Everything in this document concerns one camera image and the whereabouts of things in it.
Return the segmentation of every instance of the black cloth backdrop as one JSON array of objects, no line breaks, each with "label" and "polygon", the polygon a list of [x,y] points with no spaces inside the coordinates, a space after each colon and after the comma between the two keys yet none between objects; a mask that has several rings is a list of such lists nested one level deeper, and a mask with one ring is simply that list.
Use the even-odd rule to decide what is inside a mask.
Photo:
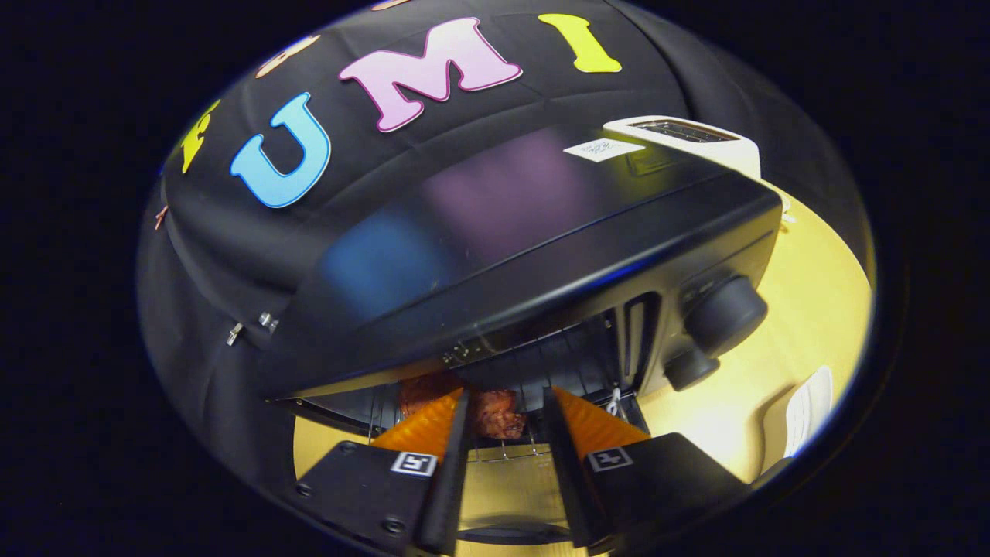
[{"label": "black cloth backdrop", "polygon": [[[321,39],[285,64],[293,71],[255,80],[253,68],[246,68],[243,80],[218,91],[222,100],[195,166],[182,174],[181,155],[173,152],[147,207],[138,300],[151,362],[197,438],[250,485],[279,489],[294,481],[293,418],[264,403],[252,385],[251,370],[267,338],[257,316],[277,315],[333,240],[395,194],[404,165],[428,165],[431,150],[455,149],[468,157],[566,110],[598,111],[603,122],[655,113],[710,123],[756,141],[764,177],[825,218],[872,277],[865,216],[831,141],[778,89],[725,51],[612,0],[421,1],[409,8],[359,12],[318,31]],[[624,70],[589,79],[569,64],[547,62],[551,55],[572,58],[563,41],[536,21],[547,12],[588,19]],[[485,38],[524,75],[481,93],[454,88],[443,105],[427,100],[426,114],[414,124],[378,132],[377,112],[364,91],[336,73],[378,49],[420,53],[426,29],[463,16],[478,17]],[[330,166],[303,200],[268,209],[230,176],[230,161],[244,141],[264,130],[275,166],[295,167],[296,144],[284,130],[270,129],[267,119],[303,90],[313,91],[308,107],[327,122],[334,141]],[[165,203],[164,225],[154,230],[153,216]],[[238,322],[245,332],[229,347],[228,331]]]}]

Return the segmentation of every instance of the wooden table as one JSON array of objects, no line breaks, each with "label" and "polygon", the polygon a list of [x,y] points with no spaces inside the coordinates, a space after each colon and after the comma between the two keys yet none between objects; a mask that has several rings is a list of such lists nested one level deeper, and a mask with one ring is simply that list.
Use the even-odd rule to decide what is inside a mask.
[{"label": "wooden table", "polygon": [[[762,470],[763,413],[778,397],[827,365],[833,371],[833,403],[838,403],[858,364],[873,302],[866,275],[835,231],[797,199],[768,186],[791,200],[788,214],[796,222],[782,223],[758,289],[770,308],[766,320],[722,356],[722,367],[701,384],[684,392],[667,386],[639,398],[653,436],[683,434],[744,482]],[[344,440],[367,442],[366,437],[297,418],[297,477]],[[488,516],[521,513],[566,525],[549,455],[468,465],[462,528]],[[457,543],[458,556],[585,554],[569,542]]]}]

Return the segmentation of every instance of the metal clip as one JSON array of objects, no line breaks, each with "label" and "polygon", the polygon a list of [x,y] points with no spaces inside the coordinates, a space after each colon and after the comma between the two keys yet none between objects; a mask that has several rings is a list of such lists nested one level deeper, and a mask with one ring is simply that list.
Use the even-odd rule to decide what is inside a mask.
[{"label": "metal clip", "polygon": [[238,335],[241,334],[243,328],[245,327],[241,323],[234,325],[234,328],[231,329],[231,335],[227,337],[227,346],[234,346],[234,341],[238,340]]},{"label": "metal clip", "polygon": [[278,326],[278,319],[272,319],[271,314],[267,311],[261,313],[260,317],[257,318],[257,322],[261,323],[262,327],[267,328],[269,333],[274,333],[275,327]]}]

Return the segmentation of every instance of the letter m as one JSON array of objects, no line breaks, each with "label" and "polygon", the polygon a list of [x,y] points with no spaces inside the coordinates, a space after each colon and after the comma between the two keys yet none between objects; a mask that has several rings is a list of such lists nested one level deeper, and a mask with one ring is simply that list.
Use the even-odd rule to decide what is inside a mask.
[{"label": "letter m", "polygon": [[423,57],[375,51],[341,71],[340,79],[360,83],[381,112],[378,130],[394,132],[423,114],[423,102],[409,100],[398,85],[434,100],[450,98],[449,65],[460,72],[458,87],[477,91],[523,74],[506,62],[478,31],[477,18],[461,18],[427,32]]}]

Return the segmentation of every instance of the wire rack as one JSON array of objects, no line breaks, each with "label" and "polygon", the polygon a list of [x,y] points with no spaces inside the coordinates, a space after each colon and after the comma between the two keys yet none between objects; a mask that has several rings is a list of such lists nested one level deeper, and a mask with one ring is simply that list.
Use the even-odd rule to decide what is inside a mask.
[{"label": "wire rack", "polygon": [[[490,463],[548,454],[548,446],[538,438],[537,425],[542,420],[541,395],[544,387],[559,387],[578,394],[605,408],[612,401],[613,390],[619,385],[612,379],[617,363],[610,359],[607,346],[601,344],[601,336],[588,327],[570,327],[497,356],[493,359],[464,366],[454,371],[464,380],[482,389],[513,389],[517,393],[517,410],[527,416],[524,438],[511,440],[474,439],[468,456],[470,463]],[[369,389],[370,406],[367,406],[368,443],[387,428],[402,420],[402,412],[395,403],[398,385],[384,385]],[[627,422],[629,413],[639,415],[634,390],[620,390],[617,415]],[[483,458],[494,452],[496,456]]]}]

